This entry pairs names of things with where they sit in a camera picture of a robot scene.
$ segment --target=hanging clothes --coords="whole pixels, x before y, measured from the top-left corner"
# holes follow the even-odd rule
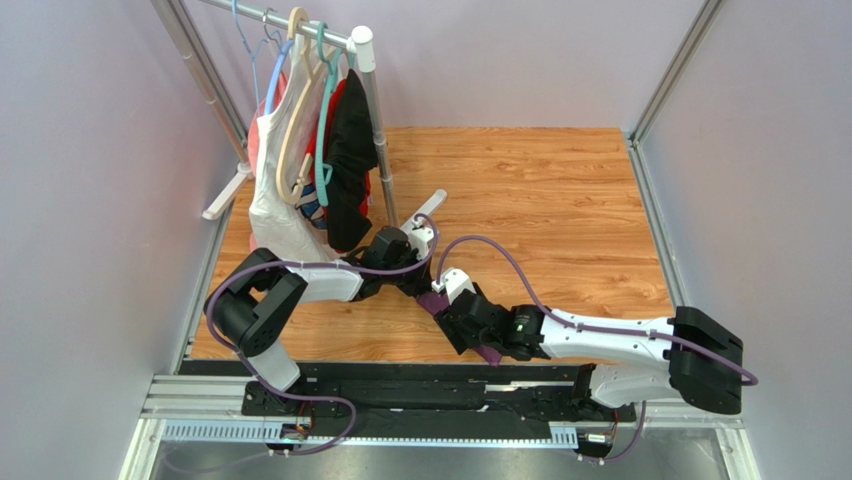
[[[277,186],[283,140],[299,100],[302,100],[301,106],[305,114],[302,121],[296,125],[292,151],[288,151],[285,158],[288,164],[295,167],[285,170],[288,176],[293,177],[288,182],[291,185],[298,170],[296,165],[301,164],[304,158],[304,153],[297,152],[304,152],[307,147],[322,100],[322,90],[315,86],[322,84],[327,72],[323,69],[309,73],[308,66],[315,66],[320,60],[316,49],[305,50],[306,42],[310,40],[303,35],[295,36],[293,52],[304,52],[304,55],[294,54],[291,57],[290,75],[284,96],[271,114],[257,118],[257,173],[254,197],[249,207],[249,220],[257,246],[269,248],[276,256],[302,261],[328,261],[336,255],[325,239],[321,238],[324,232],[320,234],[304,221],[293,205],[285,203]]]
[[[337,110],[337,104],[340,101],[340,97],[343,94],[343,91],[346,89],[346,79],[340,81],[335,87],[334,93],[331,95],[331,99],[328,103],[328,115],[326,116],[325,123],[325,150],[328,150],[328,138],[331,130],[331,123],[334,119],[335,111]],[[308,155],[315,156],[317,150],[317,136],[319,135],[319,125],[314,128],[313,133],[311,134],[311,141],[308,143],[307,153]],[[319,199],[317,198],[316,187],[316,178],[314,176],[314,170],[311,169],[311,180],[313,183],[310,185],[306,185],[305,189],[302,191],[302,198],[296,204],[299,208],[299,211],[302,213],[302,216],[305,217],[306,220],[311,222],[316,228],[321,230],[328,229],[328,223],[326,222],[326,214],[325,209],[320,207]]]
[[[275,87],[275,97],[272,102],[274,105],[273,108],[277,108],[278,105],[281,104],[281,99],[284,98],[284,92],[287,91],[287,76],[284,75],[284,72],[281,72],[278,75],[278,83]],[[257,154],[260,149],[260,132],[258,131],[257,126],[257,117],[263,116],[263,112],[266,108],[266,99],[260,101],[260,106],[257,107],[257,111],[254,112],[254,117],[251,119],[251,123],[249,124],[249,135],[248,142],[246,144],[246,151],[249,157],[249,164],[251,164],[251,173],[257,177]]]
[[[352,69],[337,102],[326,152],[325,163],[333,169],[326,185],[328,244],[337,251],[349,252],[373,226],[366,215],[369,172],[379,162],[367,94]]]

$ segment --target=metal pole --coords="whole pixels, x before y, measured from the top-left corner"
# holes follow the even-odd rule
[[[396,209],[396,196],[393,186],[393,172],[388,157],[388,140],[382,129],[382,113],[379,109],[379,95],[376,89],[376,72],[362,73],[364,91],[367,93],[367,104],[370,106],[370,118],[373,120],[373,143],[379,154],[379,175],[382,177],[382,190],[385,194],[385,207],[388,210],[388,224],[399,227],[399,213]]]
[[[704,38],[704,34],[709,30],[710,24],[713,23],[713,19],[716,18],[716,14],[719,13],[724,2],[725,0],[704,1],[704,5],[701,6],[701,10],[696,15],[695,21],[692,22],[689,32],[687,32],[680,48],[669,64],[668,70],[663,75],[660,85],[657,86],[657,90],[651,96],[651,100],[645,107],[645,111],[642,112],[639,123],[636,124],[636,128],[630,134],[631,141],[642,143],[651,125],[657,118],[657,114],[660,113],[660,110],[669,98],[669,94],[672,92],[681,74],[683,74],[686,64],[689,63],[689,60],[701,43],[701,39]]]
[[[183,0],[151,0],[204,100],[213,108],[240,162],[248,165],[248,130],[192,22]]]
[[[373,123],[373,143],[379,157],[379,175],[382,177],[382,190],[385,194],[385,207],[388,211],[388,224],[399,227],[399,212],[396,209],[396,194],[393,187],[393,172],[388,158],[388,141],[382,127],[382,110],[379,108],[379,91],[376,88],[376,55],[373,51],[373,31],[368,27],[355,27],[352,30],[352,46],[358,53],[358,70],[361,71],[367,105],[370,107],[370,119]]]
[[[219,7],[221,9],[231,11],[231,2],[229,0],[199,0],[201,3],[206,3],[207,5],[212,5],[214,7]],[[266,13],[266,10],[260,10],[256,7],[252,7],[250,5],[244,5],[242,3],[237,3],[237,13],[251,18],[253,20],[257,20],[259,22],[263,21],[263,14]],[[266,16],[266,24],[270,27],[278,27],[283,28],[285,30],[290,28],[290,20],[284,17],[278,16],[275,12],[270,11]],[[317,28],[314,25],[307,23],[300,23],[296,26],[296,33],[301,33],[302,35],[310,38],[317,38]],[[342,35],[340,33],[332,32],[326,30],[323,32],[323,41],[329,45],[346,49],[349,42],[348,35]]]

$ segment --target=blue hanger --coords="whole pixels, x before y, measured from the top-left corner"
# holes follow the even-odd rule
[[[317,51],[319,52],[320,60],[328,67],[328,77],[325,79],[325,91],[322,95],[322,107],[320,108],[320,118],[317,124],[317,148],[314,155],[314,177],[317,189],[317,200],[323,207],[328,206],[328,194],[325,191],[325,186],[331,181],[332,166],[323,163],[323,150],[325,143],[325,124],[328,119],[328,107],[331,102],[331,91],[337,85],[337,62],[340,61],[340,49],[336,49],[334,56],[329,61],[323,55],[323,37],[325,36],[325,22],[320,22],[317,25]]]
[[[287,55],[290,53],[290,49],[293,48],[293,40],[287,40],[284,46],[281,46],[281,32],[276,30],[272,32],[272,35],[278,34],[278,40],[272,38],[272,35],[269,34],[269,31],[266,30],[266,16],[269,15],[269,12],[274,12],[275,10],[271,8],[267,8],[266,12],[263,13],[263,18],[261,21],[263,22],[263,31],[266,32],[266,37],[275,42],[278,45],[278,60],[275,61],[275,68],[272,69],[272,78],[269,80],[269,88],[266,90],[266,104],[263,107],[263,114],[269,115],[272,113],[272,109],[275,107],[275,89],[278,88],[278,78],[281,76],[281,69],[284,68],[284,60],[287,60]]]
[[[243,28],[240,26],[240,20],[237,16],[237,0],[231,0],[231,14],[234,16],[234,23],[237,25],[237,31],[240,33],[240,38],[243,40],[243,46],[246,47],[246,52],[248,52],[249,56],[251,57],[251,74],[252,78],[254,79],[255,109],[257,109],[260,107],[260,92],[257,88],[257,65],[255,64],[255,60],[257,59],[257,54],[260,53],[260,48],[263,46],[264,43],[269,43],[269,39],[261,39],[260,42],[257,44],[257,48],[252,50],[248,44],[248,40],[246,40],[246,34],[243,33]]]
[[[266,104],[263,107],[263,114],[269,115],[275,107],[275,89],[278,88],[278,78],[281,76],[281,69],[284,67],[284,60],[293,48],[293,40],[287,40],[287,43],[278,51],[278,60],[275,62],[275,68],[272,69],[272,78],[269,80],[269,89],[266,90]]]

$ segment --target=teal hanger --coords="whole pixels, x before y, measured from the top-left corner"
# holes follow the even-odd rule
[[[331,60],[323,55],[323,38],[325,36],[325,22],[320,22],[317,25],[317,52],[320,60],[328,67],[328,77],[325,79],[325,91],[322,95],[322,106],[320,108],[320,118],[317,124],[317,148],[314,155],[314,177],[315,186],[317,189],[317,200],[323,207],[328,206],[328,194],[325,191],[325,186],[331,181],[332,166],[323,163],[323,153],[325,144],[325,124],[328,120],[328,107],[331,102],[331,92],[337,85],[338,69],[337,64],[340,61],[340,49],[334,51],[334,56]]]

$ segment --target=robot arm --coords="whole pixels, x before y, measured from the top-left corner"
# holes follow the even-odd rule
[[[576,325],[571,328],[536,305],[506,309],[489,302],[459,269],[447,270],[433,286],[446,298],[446,307],[434,312],[435,321],[458,353],[486,347],[522,361],[584,357],[617,362],[585,366],[575,382],[575,396],[609,408],[681,397],[706,411],[740,412],[738,372],[650,335],[684,338],[741,365],[742,341],[697,308],[678,307],[672,318],[631,321],[551,310],[565,323]]]
[[[500,356],[510,356],[521,361],[585,357],[617,362],[584,365],[572,392],[572,399],[577,402],[618,408],[631,402],[680,396],[710,412],[740,412],[739,373],[649,335],[655,332],[686,339],[741,365],[742,341],[698,309],[678,307],[672,318],[633,321],[551,310],[554,317],[563,321],[560,322],[536,305],[507,309],[491,303],[459,269],[447,270],[434,283],[430,262],[398,275],[347,270],[361,267],[376,272],[413,267],[427,255],[435,235],[431,228],[412,219],[402,228],[382,229],[368,247],[334,262],[340,268],[302,265],[238,275],[278,260],[269,250],[255,250],[229,277],[240,278],[230,282],[214,305],[212,321],[257,373],[283,391],[300,375],[298,366],[278,341],[297,304],[360,301],[377,294],[384,285],[393,285],[416,298],[432,314],[459,354],[475,349],[486,359],[491,354],[498,361]],[[252,290],[267,294],[258,301]],[[602,329],[633,335],[602,333]]]

